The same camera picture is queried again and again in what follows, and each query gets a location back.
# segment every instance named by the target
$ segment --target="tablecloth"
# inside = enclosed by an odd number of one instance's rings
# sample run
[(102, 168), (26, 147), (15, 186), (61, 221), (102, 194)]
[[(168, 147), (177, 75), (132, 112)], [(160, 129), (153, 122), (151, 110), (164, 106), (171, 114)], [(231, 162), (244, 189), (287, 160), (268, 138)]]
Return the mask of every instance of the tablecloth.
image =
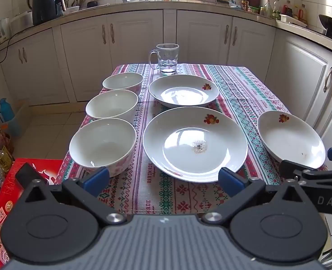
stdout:
[[(137, 141), (131, 165), (110, 179), (98, 199), (126, 214), (203, 213), (224, 203), (229, 197), (217, 182), (194, 184), (180, 181), (161, 172), (148, 159), (142, 147), (143, 131), (152, 118), (168, 109), (149, 94), (148, 86), (163, 74), (148, 64), (121, 65), (113, 74), (123, 72), (137, 72), (144, 76), (133, 123)], [(267, 184), (280, 184), (278, 163), (268, 154), (257, 132), (257, 118), (263, 112), (288, 112), (280, 100), (245, 67), (178, 64), (176, 73), (204, 77), (219, 87), (219, 97), (208, 108), (236, 121), (248, 141), (248, 156), (238, 173), (259, 177)], [(92, 120), (86, 116), (81, 127)], [(56, 183), (70, 177), (81, 177), (84, 173), (84, 169), (67, 153)]]

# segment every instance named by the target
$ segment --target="floor tile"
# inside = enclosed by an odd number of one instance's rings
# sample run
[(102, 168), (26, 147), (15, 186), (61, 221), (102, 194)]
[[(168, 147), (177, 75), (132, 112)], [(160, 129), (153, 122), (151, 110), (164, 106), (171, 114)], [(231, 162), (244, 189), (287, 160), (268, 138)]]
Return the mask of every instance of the floor tile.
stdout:
[(46, 158), (64, 125), (29, 126), (15, 142), (14, 157)]
[(70, 114), (48, 114), (34, 116), (31, 125), (62, 125), (66, 124)]
[(46, 158), (47, 159), (64, 159), (68, 152), (68, 146), (72, 139), (72, 136), (80, 128), (79, 124), (64, 125), (61, 132), (57, 136), (54, 144), (50, 148)]
[(79, 124), (81, 125), (82, 122), (84, 121), (84, 118), (86, 117), (86, 113), (85, 112), (74, 112), (70, 115), (70, 117), (68, 118), (66, 124)]

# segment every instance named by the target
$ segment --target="red box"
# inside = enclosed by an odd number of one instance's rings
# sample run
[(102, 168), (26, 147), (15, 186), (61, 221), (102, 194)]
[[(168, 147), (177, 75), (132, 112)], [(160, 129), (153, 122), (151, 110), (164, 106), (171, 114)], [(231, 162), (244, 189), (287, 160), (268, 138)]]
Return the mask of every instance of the red box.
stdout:
[[(32, 165), (32, 167), (36, 169), (39, 174), (43, 176), (43, 178), (47, 179), (50, 185), (54, 184), (57, 173), (62, 164), (62, 160), (54, 159), (16, 159), (0, 190), (0, 230), (7, 214), (11, 211), (12, 207), (23, 193), (22, 187), (15, 180), (15, 174), (26, 162)], [(8, 259), (9, 257), (0, 239), (0, 268), (6, 264)]]

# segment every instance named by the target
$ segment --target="cabinet handle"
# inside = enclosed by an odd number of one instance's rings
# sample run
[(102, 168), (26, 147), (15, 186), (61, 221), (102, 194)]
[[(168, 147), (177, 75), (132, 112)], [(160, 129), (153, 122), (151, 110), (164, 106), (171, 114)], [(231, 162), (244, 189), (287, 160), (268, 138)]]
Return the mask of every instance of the cabinet handle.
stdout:
[(22, 61), (22, 57), (21, 57), (21, 51), (20, 51), (20, 49), (18, 49), (18, 58), (20, 59), (20, 61), (21, 61), (21, 64), (23, 64), (23, 61)]
[(23, 55), (23, 58), (25, 59), (25, 63), (27, 63), (27, 56), (26, 56), (25, 48), (22, 48), (22, 55)]
[(324, 92), (326, 92), (327, 90), (327, 80), (330, 77), (330, 75), (332, 74), (332, 67), (330, 68), (330, 72), (328, 73), (326, 79), (325, 79), (325, 87), (324, 87)]
[(236, 40), (237, 40), (237, 26), (235, 26), (235, 36), (234, 36), (234, 41), (232, 43), (233, 46), (236, 44)]
[(226, 36), (225, 36), (225, 41), (224, 44), (227, 44), (227, 39), (229, 38), (229, 26), (226, 25)]
[(103, 38), (103, 44), (106, 45), (106, 34), (105, 34), (105, 25), (102, 25), (102, 38)]
[(115, 43), (115, 37), (114, 37), (114, 33), (113, 33), (113, 24), (111, 23), (110, 25), (111, 28), (111, 38), (112, 38), (112, 43)]

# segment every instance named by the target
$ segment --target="glass mug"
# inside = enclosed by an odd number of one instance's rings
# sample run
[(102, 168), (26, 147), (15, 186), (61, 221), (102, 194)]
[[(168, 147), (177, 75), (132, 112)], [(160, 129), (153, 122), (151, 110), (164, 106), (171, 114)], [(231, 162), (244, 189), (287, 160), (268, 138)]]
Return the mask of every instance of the glass mug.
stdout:
[[(160, 68), (163, 73), (171, 73), (176, 71), (177, 59), (179, 56), (179, 45), (175, 43), (161, 43), (153, 49), (149, 56), (148, 62), (152, 69), (156, 70)], [(153, 53), (157, 54), (158, 67), (154, 68), (151, 64), (151, 55)]]

